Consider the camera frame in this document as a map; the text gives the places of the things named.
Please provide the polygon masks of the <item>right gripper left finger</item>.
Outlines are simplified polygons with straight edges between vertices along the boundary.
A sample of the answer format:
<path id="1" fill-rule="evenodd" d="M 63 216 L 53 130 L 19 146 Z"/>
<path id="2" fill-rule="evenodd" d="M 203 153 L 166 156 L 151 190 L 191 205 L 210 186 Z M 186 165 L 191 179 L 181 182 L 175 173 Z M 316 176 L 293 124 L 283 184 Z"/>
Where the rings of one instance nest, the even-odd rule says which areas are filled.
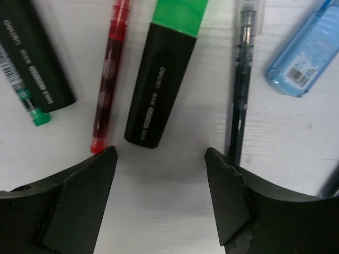
<path id="1" fill-rule="evenodd" d="M 116 148 L 1 191 L 1 253 L 93 253 L 118 161 Z"/>

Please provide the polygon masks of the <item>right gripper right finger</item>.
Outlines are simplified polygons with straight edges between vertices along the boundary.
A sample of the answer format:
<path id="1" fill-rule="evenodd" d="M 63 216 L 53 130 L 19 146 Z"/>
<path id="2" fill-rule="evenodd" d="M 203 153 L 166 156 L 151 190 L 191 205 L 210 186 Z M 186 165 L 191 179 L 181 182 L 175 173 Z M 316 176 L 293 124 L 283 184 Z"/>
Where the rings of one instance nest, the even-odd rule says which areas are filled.
<path id="1" fill-rule="evenodd" d="M 338 253 L 338 197 L 283 188 L 214 148 L 204 159 L 225 253 Z"/>

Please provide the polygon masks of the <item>green cap black highlighter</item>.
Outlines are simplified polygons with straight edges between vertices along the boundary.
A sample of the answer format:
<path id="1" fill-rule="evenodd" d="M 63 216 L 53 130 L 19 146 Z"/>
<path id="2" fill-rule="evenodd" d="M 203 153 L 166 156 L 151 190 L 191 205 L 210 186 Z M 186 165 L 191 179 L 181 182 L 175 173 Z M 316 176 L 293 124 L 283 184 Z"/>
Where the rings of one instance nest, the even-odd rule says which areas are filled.
<path id="1" fill-rule="evenodd" d="M 207 1 L 157 1 L 124 138 L 157 148 L 189 64 Z"/>

